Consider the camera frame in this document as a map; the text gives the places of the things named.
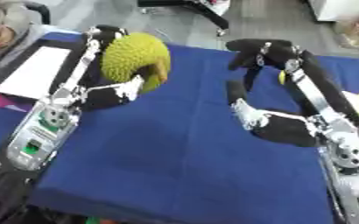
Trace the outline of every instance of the person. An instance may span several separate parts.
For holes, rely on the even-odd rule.
[[[31,23],[22,1],[0,0],[0,68],[49,30]]]

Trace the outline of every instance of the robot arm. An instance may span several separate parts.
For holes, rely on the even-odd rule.
[[[244,83],[227,84],[229,104],[244,128],[274,142],[300,145],[304,141],[311,146],[313,140],[319,147],[334,214],[339,221],[359,223],[359,114],[346,96],[311,53],[290,42],[242,39],[228,43],[228,49],[239,52],[230,69],[249,68]],[[245,92],[241,86],[251,90],[263,66],[284,70],[285,88],[299,104],[300,117],[252,108],[239,94]],[[279,135],[280,131],[292,137]]]
[[[135,74],[132,80],[109,87],[93,88],[83,83],[96,56],[112,39],[122,35],[127,35],[126,31],[107,26],[88,31],[86,49],[69,78],[53,94],[40,99],[0,145],[0,223],[23,215],[20,211],[24,211],[30,191],[55,159],[60,146],[77,128],[85,105],[106,106],[97,101],[107,96],[108,92],[103,89],[109,89],[110,106],[136,100],[147,73]]]

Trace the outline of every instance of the blue tablecloth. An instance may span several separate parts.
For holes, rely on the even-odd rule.
[[[165,85],[129,105],[83,115],[31,203],[153,223],[332,223],[316,149],[257,139],[231,115],[224,82],[244,73],[227,70],[234,54],[170,51]],[[359,59],[320,60],[345,89],[359,92]],[[293,111],[277,74],[264,70],[250,102]],[[0,108],[0,141],[23,115]]]

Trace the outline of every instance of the white sheet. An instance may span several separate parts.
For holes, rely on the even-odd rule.
[[[48,95],[68,49],[40,47],[23,65],[0,84],[0,93],[39,99]]]

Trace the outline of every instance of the chair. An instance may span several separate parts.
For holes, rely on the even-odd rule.
[[[201,15],[211,20],[219,27],[217,36],[223,36],[229,29],[229,21],[210,10],[202,0],[137,0],[138,7],[166,7],[166,6],[187,6],[197,10]]]
[[[47,6],[41,3],[25,2],[25,7],[30,11],[36,11],[42,18],[43,25],[49,25],[51,23],[50,11]]]

